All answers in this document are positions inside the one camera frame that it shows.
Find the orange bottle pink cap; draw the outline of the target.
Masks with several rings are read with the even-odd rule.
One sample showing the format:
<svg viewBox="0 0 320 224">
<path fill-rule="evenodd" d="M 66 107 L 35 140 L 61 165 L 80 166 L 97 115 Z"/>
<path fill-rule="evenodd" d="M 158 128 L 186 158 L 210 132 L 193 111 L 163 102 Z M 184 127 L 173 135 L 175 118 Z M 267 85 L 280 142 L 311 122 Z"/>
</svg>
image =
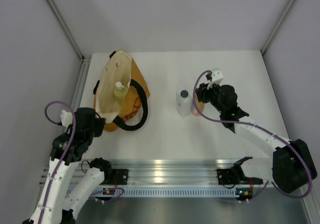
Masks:
<svg viewBox="0 0 320 224">
<path fill-rule="evenodd" d="M 205 109 L 205 104 L 200 102 L 198 100 L 198 96 L 195 94 L 192 100 L 192 109 L 191 109 L 192 114 L 195 116 L 199 116 L 200 115 L 199 111 L 202 113 L 204 109 Z"/>
</svg>

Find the white bottle grey cap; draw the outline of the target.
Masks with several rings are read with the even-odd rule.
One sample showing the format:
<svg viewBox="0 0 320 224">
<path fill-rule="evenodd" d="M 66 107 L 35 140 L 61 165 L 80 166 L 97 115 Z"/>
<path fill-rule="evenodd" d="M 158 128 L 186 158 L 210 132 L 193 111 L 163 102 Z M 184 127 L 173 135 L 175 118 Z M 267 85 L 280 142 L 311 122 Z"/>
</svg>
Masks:
<svg viewBox="0 0 320 224">
<path fill-rule="evenodd" d="M 186 89 L 177 91 L 176 93 L 176 110 L 181 117 L 188 116 L 192 111 L 193 99 Z"/>
</svg>

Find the orange canvas tote bag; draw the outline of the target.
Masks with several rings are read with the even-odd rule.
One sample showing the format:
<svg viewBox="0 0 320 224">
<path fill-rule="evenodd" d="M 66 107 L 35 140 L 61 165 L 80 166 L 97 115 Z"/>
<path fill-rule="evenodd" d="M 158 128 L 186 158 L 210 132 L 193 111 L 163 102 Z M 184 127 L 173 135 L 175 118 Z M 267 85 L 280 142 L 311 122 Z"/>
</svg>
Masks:
<svg viewBox="0 0 320 224">
<path fill-rule="evenodd" d="M 93 108 L 105 119 L 105 131 L 132 132 L 147 121 L 151 94 L 135 60 L 124 50 L 111 53 L 93 94 Z"/>
</svg>

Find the green pump bottle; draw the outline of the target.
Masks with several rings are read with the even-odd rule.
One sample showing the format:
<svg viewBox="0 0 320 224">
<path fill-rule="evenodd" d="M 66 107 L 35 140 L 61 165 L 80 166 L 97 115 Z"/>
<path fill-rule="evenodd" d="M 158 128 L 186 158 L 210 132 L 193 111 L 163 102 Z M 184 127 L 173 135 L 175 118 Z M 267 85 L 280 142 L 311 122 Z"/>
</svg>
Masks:
<svg viewBox="0 0 320 224">
<path fill-rule="evenodd" d="M 113 89 L 113 96 L 116 100 L 116 102 L 122 106 L 124 98 L 127 94 L 128 87 L 126 85 L 123 85 L 120 81 L 117 81 L 115 83 L 114 89 Z"/>
</svg>

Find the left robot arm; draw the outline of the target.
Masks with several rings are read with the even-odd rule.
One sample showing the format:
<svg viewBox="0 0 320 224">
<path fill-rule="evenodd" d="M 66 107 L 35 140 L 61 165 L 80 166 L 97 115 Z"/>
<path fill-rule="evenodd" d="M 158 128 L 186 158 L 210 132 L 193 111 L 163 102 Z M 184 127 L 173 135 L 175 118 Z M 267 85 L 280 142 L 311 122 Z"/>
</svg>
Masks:
<svg viewBox="0 0 320 224">
<path fill-rule="evenodd" d="M 102 135 L 105 119 L 93 108 L 75 112 L 62 110 L 60 124 L 66 128 L 53 140 L 49 170 L 34 213 L 26 224 L 74 224 L 96 187 L 113 178 L 112 164 L 102 158 L 89 163 L 89 169 L 76 187 L 67 193 L 72 176 L 94 138 Z"/>
</svg>

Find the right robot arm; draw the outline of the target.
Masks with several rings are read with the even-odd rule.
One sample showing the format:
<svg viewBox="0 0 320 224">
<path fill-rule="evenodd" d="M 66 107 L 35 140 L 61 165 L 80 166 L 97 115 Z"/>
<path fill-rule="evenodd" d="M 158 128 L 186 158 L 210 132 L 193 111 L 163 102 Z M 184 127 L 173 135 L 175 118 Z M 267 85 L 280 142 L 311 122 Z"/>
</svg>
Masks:
<svg viewBox="0 0 320 224">
<path fill-rule="evenodd" d="M 238 96 L 231 85 L 201 83 L 194 88 L 193 94 L 200 103 L 211 104 L 218 111 L 217 123 L 267 155 L 263 160 L 245 156 L 236 161 L 230 168 L 234 184 L 245 183 L 253 178 L 272 182 L 286 195 L 304 185 L 308 186 L 308 192 L 311 190 L 318 172 L 308 145 L 303 140 L 281 137 L 254 122 L 238 106 Z"/>
</svg>

